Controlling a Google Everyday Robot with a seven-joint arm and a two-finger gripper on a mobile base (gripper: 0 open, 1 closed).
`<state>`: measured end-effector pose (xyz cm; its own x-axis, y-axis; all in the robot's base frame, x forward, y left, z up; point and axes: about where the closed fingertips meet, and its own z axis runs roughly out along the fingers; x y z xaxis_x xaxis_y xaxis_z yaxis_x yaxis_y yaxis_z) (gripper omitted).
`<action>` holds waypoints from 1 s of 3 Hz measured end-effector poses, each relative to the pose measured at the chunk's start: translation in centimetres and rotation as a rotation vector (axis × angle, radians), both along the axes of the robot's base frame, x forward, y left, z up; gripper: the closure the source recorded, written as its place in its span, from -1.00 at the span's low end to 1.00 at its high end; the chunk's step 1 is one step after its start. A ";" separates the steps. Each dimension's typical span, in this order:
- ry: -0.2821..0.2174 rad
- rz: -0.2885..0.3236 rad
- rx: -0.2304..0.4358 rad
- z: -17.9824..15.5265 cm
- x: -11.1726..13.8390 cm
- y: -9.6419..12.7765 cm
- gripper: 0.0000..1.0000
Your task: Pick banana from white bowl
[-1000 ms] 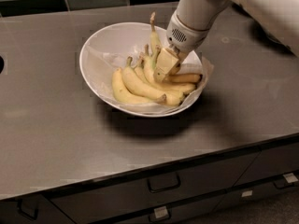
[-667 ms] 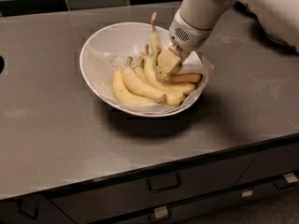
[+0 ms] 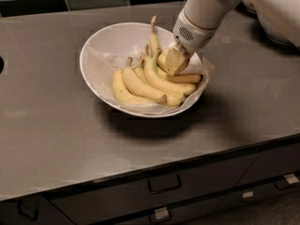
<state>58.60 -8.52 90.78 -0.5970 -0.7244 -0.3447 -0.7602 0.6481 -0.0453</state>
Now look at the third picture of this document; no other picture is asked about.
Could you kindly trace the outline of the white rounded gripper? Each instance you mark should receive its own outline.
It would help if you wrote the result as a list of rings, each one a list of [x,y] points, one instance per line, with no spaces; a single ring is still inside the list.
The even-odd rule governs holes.
[[[202,49],[216,33],[216,29],[206,29],[194,25],[181,11],[172,30],[175,45],[167,51],[165,65],[169,75],[185,69],[191,53]]]

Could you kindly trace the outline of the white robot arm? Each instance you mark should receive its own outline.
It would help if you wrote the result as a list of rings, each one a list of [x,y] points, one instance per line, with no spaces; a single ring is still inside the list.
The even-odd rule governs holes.
[[[295,47],[300,47],[300,0],[187,0],[172,33],[166,71],[174,75],[188,66],[190,57],[213,37],[228,12],[245,1]]]

